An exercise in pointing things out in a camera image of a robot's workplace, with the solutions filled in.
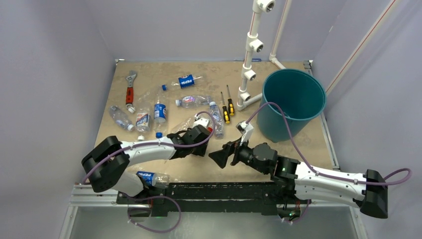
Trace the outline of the left yellow-black screwdriver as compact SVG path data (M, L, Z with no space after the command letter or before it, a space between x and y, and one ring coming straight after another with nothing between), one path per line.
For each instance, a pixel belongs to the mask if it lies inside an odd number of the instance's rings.
M230 123L230 115L229 115L229 112L228 112L228 109L227 109L227 105L225 104L225 101L224 101L223 92L221 92L220 95L221 95L221 101L222 101L222 111L223 111L224 122L226 124L229 124Z

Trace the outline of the Pepsi bottle near base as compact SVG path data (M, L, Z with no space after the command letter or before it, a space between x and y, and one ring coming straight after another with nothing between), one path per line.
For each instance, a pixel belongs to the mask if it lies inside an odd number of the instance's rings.
M170 176L168 174L137 171L136 175L141 177L146 182L147 186L165 189L170 184Z

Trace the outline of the right yellow-black screwdriver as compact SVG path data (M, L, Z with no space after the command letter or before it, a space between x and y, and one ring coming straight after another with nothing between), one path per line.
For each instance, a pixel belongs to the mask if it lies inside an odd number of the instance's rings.
M229 115L234 116L235 115L235 109L234 109L234 105L233 105L233 102L232 102L232 97L231 97L231 94L230 94L229 85L226 85L226 89L227 89L227 96L228 96L227 102L228 102Z

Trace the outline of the red handled adjustable wrench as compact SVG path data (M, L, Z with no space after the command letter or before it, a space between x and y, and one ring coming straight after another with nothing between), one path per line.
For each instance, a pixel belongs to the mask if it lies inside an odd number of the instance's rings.
M125 105L126 108L131 112L134 113L135 109L133 107L133 98L134 98L134 89L133 83L137 77L137 72L134 70L129 71L129 75L125 77L127 80L127 90L126 90L126 97L125 97Z

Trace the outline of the Pepsi bottle at back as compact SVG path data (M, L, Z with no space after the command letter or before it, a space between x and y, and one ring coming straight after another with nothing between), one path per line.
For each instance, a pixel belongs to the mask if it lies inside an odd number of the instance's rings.
M205 80L204 76L199 75L185 75L177 78L174 82L171 83L172 88L174 89L184 89L189 88L195 85L202 83Z

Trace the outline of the small clear bottle far left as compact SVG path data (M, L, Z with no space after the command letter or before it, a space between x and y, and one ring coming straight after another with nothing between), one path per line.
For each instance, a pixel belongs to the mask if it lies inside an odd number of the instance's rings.
M108 109L110 117L122 129L126 131L134 131L135 126L129 116L117 106L110 106Z

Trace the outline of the clear bottle red logo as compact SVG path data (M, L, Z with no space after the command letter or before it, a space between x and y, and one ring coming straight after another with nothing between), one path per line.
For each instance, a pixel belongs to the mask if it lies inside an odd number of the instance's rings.
M212 97L209 95L189 95L175 100L175 104L177 107L182 108L196 108L200 106L206 106L211 101Z

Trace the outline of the teal plastic bin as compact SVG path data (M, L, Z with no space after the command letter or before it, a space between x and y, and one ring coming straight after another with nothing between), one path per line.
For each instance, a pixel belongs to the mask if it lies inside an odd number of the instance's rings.
M313 76L296 69L283 69L271 73L262 86L260 104L276 103L283 111L291 135L298 134L326 106L326 93ZM273 105L263 107L257 115L261 133L272 142L289 139L280 111Z

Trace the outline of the Pepsi bottle blue cap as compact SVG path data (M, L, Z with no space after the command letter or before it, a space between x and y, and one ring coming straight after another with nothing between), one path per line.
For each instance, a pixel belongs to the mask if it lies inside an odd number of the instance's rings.
M154 98L154 131L156 138L163 137L167 132L167 98L162 86L157 88Z

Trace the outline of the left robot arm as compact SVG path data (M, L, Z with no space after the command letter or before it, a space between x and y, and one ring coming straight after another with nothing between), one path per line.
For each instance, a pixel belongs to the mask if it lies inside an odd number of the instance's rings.
M147 183L127 172L127 167L153 160L204 156L210 138L211 132L202 125L142 142L119 141L115 135L108 136L82 159L86 173L83 181L89 181L96 193L114 189L137 204L144 203L148 199Z

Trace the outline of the white PVC pipe stand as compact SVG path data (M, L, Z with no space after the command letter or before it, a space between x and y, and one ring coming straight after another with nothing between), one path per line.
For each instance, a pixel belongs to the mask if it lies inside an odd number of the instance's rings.
M250 104L258 101L258 97L252 97L247 92L247 83L256 78L256 73L252 69L253 54L259 53L264 47L264 43L258 37L258 28L261 22L261 15L269 13L275 5L274 0L254 0L252 5L252 18L249 30L246 35L245 57L241 69L241 81L238 88L236 109L241 111Z

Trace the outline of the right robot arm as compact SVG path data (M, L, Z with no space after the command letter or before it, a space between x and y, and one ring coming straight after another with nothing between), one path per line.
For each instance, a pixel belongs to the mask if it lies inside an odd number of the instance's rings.
M267 143L251 148L239 140L209 153L220 168L226 166L230 156L233 156L232 166L242 162L269 175L278 186L276 196L284 202L331 201L358 208L370 217L388 217L388 187L378 171L368 169L364 174L334 171L334 177L329 178L330 170L316 167L312 172L304 162L279 155Z

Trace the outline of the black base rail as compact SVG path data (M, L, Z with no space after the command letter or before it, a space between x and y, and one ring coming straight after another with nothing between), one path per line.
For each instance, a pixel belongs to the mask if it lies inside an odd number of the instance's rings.
M151 203L152 216L169 212L279 214L295 204L294 192L274 182L171 183L166 189L151 187L135 197L118 193L116 202L135 207Z

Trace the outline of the clear bottle blue-orange label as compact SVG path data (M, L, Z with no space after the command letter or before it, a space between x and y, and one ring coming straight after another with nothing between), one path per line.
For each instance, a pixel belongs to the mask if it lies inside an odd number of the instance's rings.
M151 132L151 104L142 100L136 114L135 127L138 131L138 141L144 141Z

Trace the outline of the white pipe on wall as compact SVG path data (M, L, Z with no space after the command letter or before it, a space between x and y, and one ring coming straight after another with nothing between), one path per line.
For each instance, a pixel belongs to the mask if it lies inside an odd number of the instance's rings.
M278 60L277 58L277 49L280 45L280 41L281 41L281 36L284 30L284 27L286 25L287 22L287 18L289 15L289 11L292 5L292 0L286 0L284 7L283 7L283 11L282 11L282 15L280 18L280 22L277 28L277 32L276 32L276 36L275 36L275 40L269 55L269 61L271 63L273 63L275 66L277 66L279 69L286 69L286 67Z

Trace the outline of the clear bottle light-blue cap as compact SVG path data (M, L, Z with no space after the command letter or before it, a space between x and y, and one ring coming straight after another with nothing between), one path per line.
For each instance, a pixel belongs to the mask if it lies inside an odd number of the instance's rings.
M209 106L210 106L210 113L212 114L212 117L214 118L214 121L215 121L214 134L217 139L222 139L224 137L224 121L222 118L221 111L218 105L214 101L211 101Z

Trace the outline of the yellow-black screwdriver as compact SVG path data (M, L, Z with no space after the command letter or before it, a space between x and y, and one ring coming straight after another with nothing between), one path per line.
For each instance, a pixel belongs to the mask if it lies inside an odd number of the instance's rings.
M226 124L229 124L230 123L230 115L229 115L229 112L228 112L228 109L227 109L227 105L225 104L225 101L224 101L223 92L221 92L220 95L221 95L221 101L222 101L222 111L223 111L224 122Z
M235 115L235 109L234 109L234 105L233 105L233 102L232 102L232 97L231 97L231 94L230 94L229 85L226 85L226 89L227 89L227 96L228 96L227 102L228 102L229 115L234 116Z

